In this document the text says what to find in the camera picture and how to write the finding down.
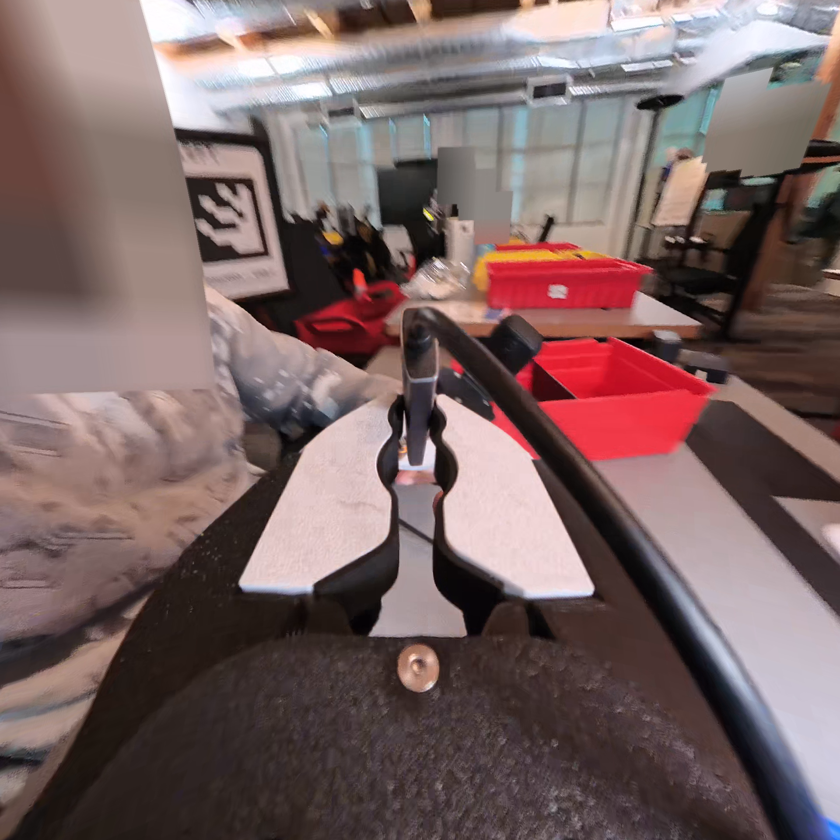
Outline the black bin divider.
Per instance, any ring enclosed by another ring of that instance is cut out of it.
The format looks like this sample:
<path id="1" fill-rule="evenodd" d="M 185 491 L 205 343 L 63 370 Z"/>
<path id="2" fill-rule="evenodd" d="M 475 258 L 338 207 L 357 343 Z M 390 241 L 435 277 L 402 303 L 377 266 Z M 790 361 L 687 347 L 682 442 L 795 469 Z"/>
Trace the black bin divider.
<path id="1" fill-rule="evenodd" d="M 530 393 L 538 403 L 577 399 L 569 388 L 537 361 L 532 362 Z"/>

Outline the black office chair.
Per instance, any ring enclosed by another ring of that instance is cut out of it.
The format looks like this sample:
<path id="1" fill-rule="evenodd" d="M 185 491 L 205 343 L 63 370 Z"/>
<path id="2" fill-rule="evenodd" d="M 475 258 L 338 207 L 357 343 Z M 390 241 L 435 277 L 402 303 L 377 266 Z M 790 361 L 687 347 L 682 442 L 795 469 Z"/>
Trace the black office chair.
<path id="1" fill-rule="evenodd" d="M 664 255 L 655 266 L 656 298 L 677 308 L 707 309 L 707 298 L 725 295 L 734 301 L 739 279 L 730 271 L 732 247 L 719 245 L 714 237 L 665 236 Z"/>

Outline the wooden side table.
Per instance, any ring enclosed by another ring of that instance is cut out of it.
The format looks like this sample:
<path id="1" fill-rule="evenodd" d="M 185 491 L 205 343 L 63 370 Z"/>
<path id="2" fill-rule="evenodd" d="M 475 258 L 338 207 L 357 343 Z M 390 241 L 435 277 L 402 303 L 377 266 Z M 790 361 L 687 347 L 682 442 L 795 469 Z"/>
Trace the wooden side table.
<path id="1" fill-rule="evenodd" d="M 546 339 L 617 338 L 645 340 L 656 331 L 678 334 L 683 339 L 699 338 L 699 321 L 655 300 L 635 293 L 629 308 L 525 308 L 496 310 L 483 297 L 474 300 L 430 301 L 429 305 L 454 320 L 469 336 L 485 338 L 508 314 L 528 321 Z"/>

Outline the long ribbed red tote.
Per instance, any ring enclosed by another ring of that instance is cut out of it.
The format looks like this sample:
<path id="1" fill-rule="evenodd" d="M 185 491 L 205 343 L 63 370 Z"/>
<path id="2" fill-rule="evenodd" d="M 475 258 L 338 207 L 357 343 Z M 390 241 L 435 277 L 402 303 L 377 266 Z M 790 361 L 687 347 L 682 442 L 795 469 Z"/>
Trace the long ribbed red tote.
<path id="1" fill-rule="evenodd" d="M 615 258 L 489 264 L 493 309 L 628 309 L 650 270 Z"/>

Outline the large black monitor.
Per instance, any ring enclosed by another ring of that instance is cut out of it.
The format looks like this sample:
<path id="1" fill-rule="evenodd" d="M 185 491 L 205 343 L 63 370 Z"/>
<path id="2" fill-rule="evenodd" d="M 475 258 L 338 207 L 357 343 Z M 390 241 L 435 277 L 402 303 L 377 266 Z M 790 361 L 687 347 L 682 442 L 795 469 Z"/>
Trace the large black monitor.
<path id="1" fill-rule="evenodd" d="M 409 226 L 431 222 L 437 190 L 436 159 L 398 161 L 376 167 L 375 182 L 383 226 Z"/>

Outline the red felt tote bag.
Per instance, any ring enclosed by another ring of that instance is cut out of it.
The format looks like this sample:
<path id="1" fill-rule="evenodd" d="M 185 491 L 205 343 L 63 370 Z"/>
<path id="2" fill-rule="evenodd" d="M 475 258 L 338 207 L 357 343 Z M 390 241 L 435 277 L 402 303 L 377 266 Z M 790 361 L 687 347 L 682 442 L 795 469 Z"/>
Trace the red felt tote bag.
<path id="1" fill-rule="evenodd" d="M 297 338 L 340 356 L 373 356 L 394 344 L 385 333 L 385 321 L 405 299 L 402 287 L 392 280 L 372 283 L 365 291 L 295 320 Z"/>

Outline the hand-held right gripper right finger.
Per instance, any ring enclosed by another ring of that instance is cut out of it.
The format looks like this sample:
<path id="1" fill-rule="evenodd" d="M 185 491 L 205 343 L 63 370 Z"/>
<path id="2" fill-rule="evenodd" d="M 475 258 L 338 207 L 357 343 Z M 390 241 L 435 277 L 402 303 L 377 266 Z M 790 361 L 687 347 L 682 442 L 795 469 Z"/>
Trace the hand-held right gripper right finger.
<path id="1" fill-rule="evenodd" d="M 443 493 L 435 509 L 434 581 L 464 617 L 505 601 L 576 601 L 594 583 L 533 457 L 514 437 L 448 396 L 432 439 Z"/>

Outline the yellow storage bin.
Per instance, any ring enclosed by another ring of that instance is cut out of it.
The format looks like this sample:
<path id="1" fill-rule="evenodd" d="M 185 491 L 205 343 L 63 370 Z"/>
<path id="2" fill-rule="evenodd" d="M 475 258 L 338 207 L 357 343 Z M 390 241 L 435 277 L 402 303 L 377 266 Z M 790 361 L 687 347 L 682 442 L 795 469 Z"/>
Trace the yellow storage bin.
<path id="1" fill-rule="evenodd" d="M 604 261 L 612 259 L 595 251 L 571 246 L 568 243 L 513 244 L 499 246 L 486 252 L 476 260 L 472 281 L 476 289 L 489 289 L 489 266 L 496 263 L 547 263 L 551 261 Z"/>

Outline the white handwritten flip chart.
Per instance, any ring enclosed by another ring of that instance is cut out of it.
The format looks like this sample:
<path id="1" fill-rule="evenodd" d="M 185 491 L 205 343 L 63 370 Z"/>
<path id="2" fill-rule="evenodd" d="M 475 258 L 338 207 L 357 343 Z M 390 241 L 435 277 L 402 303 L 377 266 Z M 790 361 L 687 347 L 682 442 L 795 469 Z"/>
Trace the white handwritten flip chart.
<path id="1" fill-rule="evenodd" d="M 707 181 L 707 163 L 702 156 L 675 161 L 651 219 L 653 228 L 686 227 L 697 208 Z"/>

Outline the framed black white marker sign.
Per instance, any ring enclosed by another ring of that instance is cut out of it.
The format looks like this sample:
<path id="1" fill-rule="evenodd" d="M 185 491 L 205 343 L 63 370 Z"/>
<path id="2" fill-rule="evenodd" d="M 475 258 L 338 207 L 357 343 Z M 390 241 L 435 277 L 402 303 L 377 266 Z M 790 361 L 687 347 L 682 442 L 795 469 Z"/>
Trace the framed black white marker sign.
<path id="1" fill-rule="evenodd" d="M 231 301 L 293 293 L 277 172 L 265 127 L 175 129 L 205 284 Z"/>

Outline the paned window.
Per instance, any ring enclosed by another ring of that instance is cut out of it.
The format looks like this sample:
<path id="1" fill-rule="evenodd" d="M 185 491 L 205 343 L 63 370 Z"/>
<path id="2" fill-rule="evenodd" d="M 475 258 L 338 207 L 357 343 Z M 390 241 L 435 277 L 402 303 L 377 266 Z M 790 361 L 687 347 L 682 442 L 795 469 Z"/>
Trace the paned window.
<path id="1" fill-rule="evenodd" d="M 603 224 L 627 110 L 625 98 L 472 108 L 293 130 L 310 204 L 350 205 L 381 225 L 376 171 L 468 146 L 476 165 L 512 194 L 511 219 Z"/>

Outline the small red storage bin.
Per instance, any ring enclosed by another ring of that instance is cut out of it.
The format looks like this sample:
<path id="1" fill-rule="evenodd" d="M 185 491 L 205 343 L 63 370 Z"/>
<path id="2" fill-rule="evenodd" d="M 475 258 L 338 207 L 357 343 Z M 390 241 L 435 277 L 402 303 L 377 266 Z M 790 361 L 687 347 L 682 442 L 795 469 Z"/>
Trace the small red storage bin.
<path id="1" fill-rule="evenodd" d="M 577 396 L 538 404 L 592 462 L 671 453 L 716 392 L 714 385 L 615 338 L 548 342 L 534 361 Z M 516 375 L 530 395 L 532 362 Z"/>

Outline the black yellow backpack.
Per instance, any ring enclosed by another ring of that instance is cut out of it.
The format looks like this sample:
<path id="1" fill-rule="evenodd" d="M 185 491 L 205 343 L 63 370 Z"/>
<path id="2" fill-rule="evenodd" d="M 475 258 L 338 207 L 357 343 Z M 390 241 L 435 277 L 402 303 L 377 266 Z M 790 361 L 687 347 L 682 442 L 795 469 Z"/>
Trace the black yellow backpack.
<path id="1" fill-rule="evenodd" d="M 338 207 L 335 225 L 329 215 L 329 205 L 317 205 L 316 241 L 339 283 L 350 287 L 355 270 L 369 282 L 390 279 L 392 255 L 381 231 L 367 218 L 357 218 L 350 205 Z"/>

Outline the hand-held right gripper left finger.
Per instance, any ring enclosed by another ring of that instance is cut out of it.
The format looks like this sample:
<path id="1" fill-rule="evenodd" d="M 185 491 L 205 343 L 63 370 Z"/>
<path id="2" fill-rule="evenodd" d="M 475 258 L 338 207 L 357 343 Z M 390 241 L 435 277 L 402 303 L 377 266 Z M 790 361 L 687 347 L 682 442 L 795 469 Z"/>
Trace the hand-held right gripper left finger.
<path id="1" fill-rule="evenodd" d="M 240 576 L 240 591 L 329 600 L 347 614 L 375 612 L 399 569 L 392 486 L 402 431 L 402 398 L 387 396 L 307 444 Z"/>

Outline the flat black charger box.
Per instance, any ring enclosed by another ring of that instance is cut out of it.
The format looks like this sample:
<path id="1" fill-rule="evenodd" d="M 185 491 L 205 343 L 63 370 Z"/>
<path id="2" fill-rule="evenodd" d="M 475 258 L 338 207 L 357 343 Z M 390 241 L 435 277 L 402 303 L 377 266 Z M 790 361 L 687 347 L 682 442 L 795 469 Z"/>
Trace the flat black charger box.
<path id="1" fill-rule="evenodd" d="M 686 373 L 713 385 L 725 385 L 731 372 L 729 359 L 697 350 L 681 350 L 677 364 Z"/>

